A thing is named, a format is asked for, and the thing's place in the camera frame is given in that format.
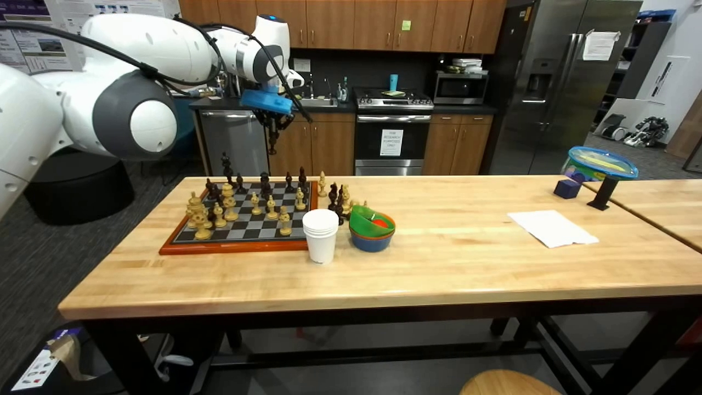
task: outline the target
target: stove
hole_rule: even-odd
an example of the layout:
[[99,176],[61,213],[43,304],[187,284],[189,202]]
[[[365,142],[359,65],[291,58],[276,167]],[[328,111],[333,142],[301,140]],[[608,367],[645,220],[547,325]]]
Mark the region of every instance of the stove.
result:
[[434,101],[420,89],[354,89],[354,107],[368,111],[430,111]]

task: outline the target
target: stool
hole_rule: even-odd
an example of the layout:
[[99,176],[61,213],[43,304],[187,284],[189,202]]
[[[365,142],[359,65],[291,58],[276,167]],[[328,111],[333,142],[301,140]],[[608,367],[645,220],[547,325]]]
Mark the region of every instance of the stool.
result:
[[557,395],[557,390],[518,370],[482,370],[466,380],[460,395]]
[[129,207],[133,188],[120,159],[64,150],[41,164],[23,195],[41,221],[64,225]]

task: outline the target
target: table top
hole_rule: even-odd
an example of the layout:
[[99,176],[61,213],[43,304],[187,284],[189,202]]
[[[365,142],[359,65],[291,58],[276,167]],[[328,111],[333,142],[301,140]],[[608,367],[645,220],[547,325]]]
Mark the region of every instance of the table top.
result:
[[702,249],[702,179],[618,182],[612,200]]
[[[305,249],[157,254],[204,177],[182,179],[59,304],[64,317],[486,304],[702,294],[702,258],[632,213],[552,195],[547,176],[333,177],[397,221],[384,252],[339,229],[335,258]],[[593,246],[543,247],[506,213],[555,209]]]

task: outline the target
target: cabinet door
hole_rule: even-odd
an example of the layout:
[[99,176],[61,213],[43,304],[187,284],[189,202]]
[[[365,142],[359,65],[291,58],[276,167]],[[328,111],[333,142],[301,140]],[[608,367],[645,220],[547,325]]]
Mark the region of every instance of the cabinet door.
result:
[[218,22],[251,33],[256,23],[253,0],[218,0]]
[[201,0],[179,0],[179,12],[193,23],[213,23],[221,22],[216,3]]
[[432,50],[434,15],[434,3],[397,0],[393,50]]
[[301,167],[308,173],[308,123],[296,118],[287,129],[281,132],[276,142],[276,153],[269,156],[269,173],[284,176],[287,170],[296,176]]
[[455,151],[455,117],[438,113],[432,117],[430,133],[425,137],[423,151],[423,173],[425,176],[446,176],[453,173],[453,151]]
[[491,128],[491,117],[462,117],[455,132],[457,142],[455,142],[455,156],[453,156],[453,173],[460,173],[460,176],[480,173],[488,128]]
[[462,52],[471,0],[434,0],[432,52]]
[[394,0],[352,0],[352,47],[393,45]]
[[307,47],[352,47],[352,3],[307,0]]
[[352,176],[352,129],[351,113],[335,113],[333,118],[314,118],[310,123],[310,170],[328,176]]
[[287,22],[290,45],[307,47],[305,0],[256,0],[256,12],[274,12]]
[[464,52],[495,52],[506,0],[474,0],[464,33]]

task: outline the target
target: microwave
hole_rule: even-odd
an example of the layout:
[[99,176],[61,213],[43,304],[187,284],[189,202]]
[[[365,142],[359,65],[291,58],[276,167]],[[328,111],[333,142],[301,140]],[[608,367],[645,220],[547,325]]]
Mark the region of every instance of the microwave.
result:
[[437,73],[434,103],[480,106],[486,91],[486,73]]

